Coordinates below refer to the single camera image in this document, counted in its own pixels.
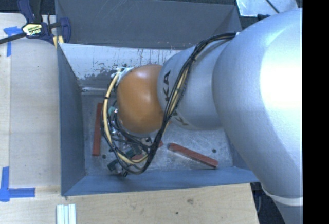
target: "blue tape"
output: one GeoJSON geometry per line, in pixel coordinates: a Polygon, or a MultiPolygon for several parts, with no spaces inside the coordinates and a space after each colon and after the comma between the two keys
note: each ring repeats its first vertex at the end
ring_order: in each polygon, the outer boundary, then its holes
{"type": "MultiPolygon", "coordinates": [[[[4,28],[4,32],[8,35],[8,37],[16,34],[22,33],[22,30],[18,28],[17,26],[15,27],[10,27],[10,28],[4,28]]],[[[8,42],[7,44],[7,57],[11,56],[11,41],[8,42]]]]}
{"type": "Polygon", "coordinates": [[[10,189],[9,167],[2,168],[0,201],[8,202],[11,198],[35,197],[35,188],[10,189]]]}

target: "blue clamp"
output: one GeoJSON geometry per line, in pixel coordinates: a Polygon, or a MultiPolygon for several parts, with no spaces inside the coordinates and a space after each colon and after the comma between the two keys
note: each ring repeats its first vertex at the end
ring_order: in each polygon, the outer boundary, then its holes
{"type": "Polygon", "coordinates": [[[11,198],[35,197],[35,188],[9,188],[9,167],[2,168],[0,201],[8,202],[11,198]]]}
{"type": "MultiPolygon", "coordinates": [[[[58,27],[61,27],[60,32],[64,42],[68,43],[71,38],[70,20],[67,17],[62,17],[58,22],[51,24],[48,15],[48,24],[43,22],[41,4],[42,0],[17,0],[19,11],[25,17],[26,24],[19,33],[0,39],[0,44],[26,37],[28,39],[44,40],[55,45],[54,35],[51,30],[58,27]]],[[[11,54],[11,45],[9,45],[9,49],[7,55],[11,54]]]]}

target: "gray plastic box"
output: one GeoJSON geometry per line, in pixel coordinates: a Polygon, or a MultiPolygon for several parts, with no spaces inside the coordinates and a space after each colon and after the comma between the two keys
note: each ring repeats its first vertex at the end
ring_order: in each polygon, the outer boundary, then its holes
{"type": "Polygon", "coordinates": [[[114,175],[105,141],[92,156],[96,107],[117,66],[163,64],[180,50],[218,33],[241,31],[236,7],[151,0],[56,0],[57,17],[72,25],[58,48],[61,190],[63,196],[196,188],[258,182],[223,129],[187,131],[170,125],[150,167],[141,175],[114,175]],[[167,149],[175,142],[218,160],[207,166],[167,149]]]}

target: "wooden block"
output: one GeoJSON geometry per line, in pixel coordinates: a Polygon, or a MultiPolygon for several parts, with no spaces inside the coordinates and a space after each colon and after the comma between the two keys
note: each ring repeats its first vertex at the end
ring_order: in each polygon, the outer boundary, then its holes
{"type": "Polygon", "coordinates": [[[103,104],[97,104],[96,110],[96,119],[95,119],[95,130],[94,130],[94,144],[93,144],[93,156],[99,156],[101,153],[101,125],[100,125],[100,117],[102,113],[103,104]]]}
{"type": "Polygon", "coordinates": [[[173,152],[180,153],[188,158],[201,162],[211,167],[218,167],[218,161],[210,157],[204,156],[200,153],[187,149],[179,144],[170,143],[168,149],[173,152]]]}

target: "yellow cable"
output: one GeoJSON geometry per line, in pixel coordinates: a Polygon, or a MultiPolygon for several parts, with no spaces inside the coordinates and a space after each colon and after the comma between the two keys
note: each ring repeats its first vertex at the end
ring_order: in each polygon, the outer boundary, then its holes
{"type": "Polygon", "coordinates": [[[187,73],[188,73],[188,69],[184,70],[181,78],[179,79],[178,81],[178,84],[177,84],[177,87],[176,87],[176,90],[173,92],[173,96],[172,96],[172,100],[170,102],[170,107],[169,107],[169,112],[168,113],[172,113],[174,111],[174,107],[177,103],[177,100],[178,100],[178,92],[180,90],[180,87],[182,86],[184,80],[186,79],[187,77],[187,73]]]}
{"type": "MultiPolygon", "coordinates": [[[[111,91],[112,91],[114,85],[116,84],[116,82],[117,82],[119,76],[120,76],[120,73],[117,73],[117,74],[114,76],[114,78],[113,78],[111,84],[110,84],[109,87],[108,87],[108,90],[107,90],[106,95],[105,95],[104,103],[103,103],[104,132],[105,132],[106,138],[108,139],[108,141],[110,142],[111,145],[113,145],[113,142],[112,142],[111,134],[110,134],[110,132],[109,132],[109,127],[108,127],[108,123],[107,123],[107,104],[108,104],[109,96],[111,95],[111,91]]],[[[148,157],[147,155],[145,155],[145,156],[142,157],[141,159],[138,159],[138,160],[131,160],[131,159],[127,158],[126,156],[123,156],[122,154],[120,154],[120,153],[118,153],[118,152],[116,152],[116,153],[117,153],[118,157],[119,157],[122,161],[124,161],[124,162],[126,162],[126,163],[128,163],[128,164],[141,163],[141,162],[143,162],[143,161],[148,157]]]]}

